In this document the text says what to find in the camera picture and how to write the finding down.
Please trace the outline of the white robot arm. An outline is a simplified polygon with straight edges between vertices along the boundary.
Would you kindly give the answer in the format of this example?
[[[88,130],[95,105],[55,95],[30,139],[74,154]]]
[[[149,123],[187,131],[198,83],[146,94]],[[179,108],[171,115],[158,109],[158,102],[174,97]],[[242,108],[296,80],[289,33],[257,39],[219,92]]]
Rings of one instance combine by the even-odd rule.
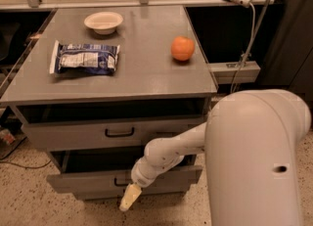
[[[310,126],[308,106],[290,91],[232,93],[205,123],[146,145],[119,208],[184,156],[204,154],[212,226],[303,226],[295,148]]]

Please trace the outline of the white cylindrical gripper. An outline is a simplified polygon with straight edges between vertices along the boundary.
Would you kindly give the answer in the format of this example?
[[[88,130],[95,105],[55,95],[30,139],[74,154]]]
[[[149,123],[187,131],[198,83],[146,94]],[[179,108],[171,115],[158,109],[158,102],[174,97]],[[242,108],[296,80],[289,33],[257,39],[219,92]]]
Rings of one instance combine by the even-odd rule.
[[[157,171],[145,158],[139,158],[131,170],[131,179],[121,199],[119,209],[127,211],[140,197],[142,188],[149,187],[157,179]]]

